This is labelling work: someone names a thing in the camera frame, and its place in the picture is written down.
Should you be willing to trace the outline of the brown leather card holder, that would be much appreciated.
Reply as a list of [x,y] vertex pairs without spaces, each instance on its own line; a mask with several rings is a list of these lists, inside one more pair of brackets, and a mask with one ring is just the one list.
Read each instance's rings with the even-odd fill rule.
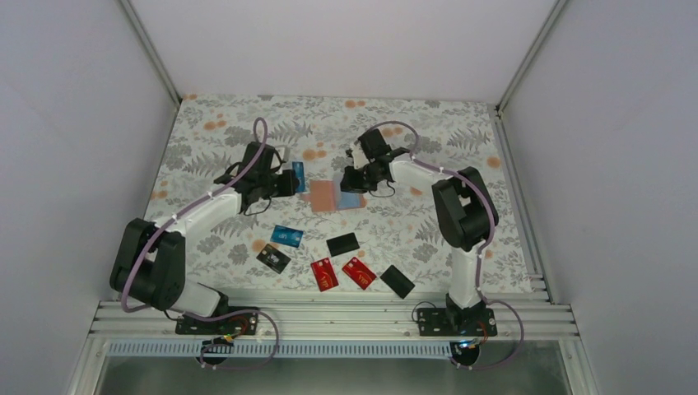
[[[365,208],[367,201],[362,198],[362,208]],[[313,213],[335,212],[333,181],[311,180],[309,182],[309,203]]]

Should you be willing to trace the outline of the blue VIP card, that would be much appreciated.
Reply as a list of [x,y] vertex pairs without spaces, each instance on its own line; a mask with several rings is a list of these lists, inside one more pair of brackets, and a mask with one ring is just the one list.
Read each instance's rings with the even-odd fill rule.
[[342,174],[336,173],[333,177],[334,203],[337,211],[362,208],[361,194],[347,193],[341,190]]

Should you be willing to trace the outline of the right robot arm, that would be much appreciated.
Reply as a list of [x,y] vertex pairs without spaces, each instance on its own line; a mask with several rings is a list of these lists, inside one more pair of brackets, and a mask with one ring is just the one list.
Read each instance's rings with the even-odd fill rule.
[[455,171],[427,164],[406,148],[391,148],[376,128],[360,135],[346,155],[351,164],[343,171],[343,192],[374,192],[379,183],[390,182],[431,193],[439,231],[452,247],[445,322],[454,334],[470,332],[486,308],[482,260],[498,224],[480,173],[473,167]]

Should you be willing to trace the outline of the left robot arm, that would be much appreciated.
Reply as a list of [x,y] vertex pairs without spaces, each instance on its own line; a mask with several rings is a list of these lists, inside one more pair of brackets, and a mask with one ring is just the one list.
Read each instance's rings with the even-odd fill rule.
[[196,244],[226,219],[248,214],[256,202],[294,195],[299,184],[287,147],[249,143],[243,160],[216,178],[212,191],[170,216],[135,218],[126,225],[110,287],[124,300],[195,316],[205,331],[222,331],[229,322],[227,299],[187,278],[187,244]]

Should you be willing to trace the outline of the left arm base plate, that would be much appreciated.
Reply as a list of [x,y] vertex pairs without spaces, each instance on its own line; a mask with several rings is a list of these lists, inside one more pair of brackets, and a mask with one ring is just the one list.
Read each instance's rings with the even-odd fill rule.
[[235,313],[224,319],[202,321],[201,319],[183,316],[177,320],[174,332],[178,335],[202,336],[252,336],[256,333],[258,309],[255,307],[230,306],[225,313],[214,313],[215,317]]

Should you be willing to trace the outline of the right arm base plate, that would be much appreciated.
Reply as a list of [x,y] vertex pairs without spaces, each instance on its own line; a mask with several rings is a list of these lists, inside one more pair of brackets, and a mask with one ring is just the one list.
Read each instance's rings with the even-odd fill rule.
[[421,337],[495,337],[498,335],[492,309],[469,312],[465,318],[446,308],[419,308],[416,322]]

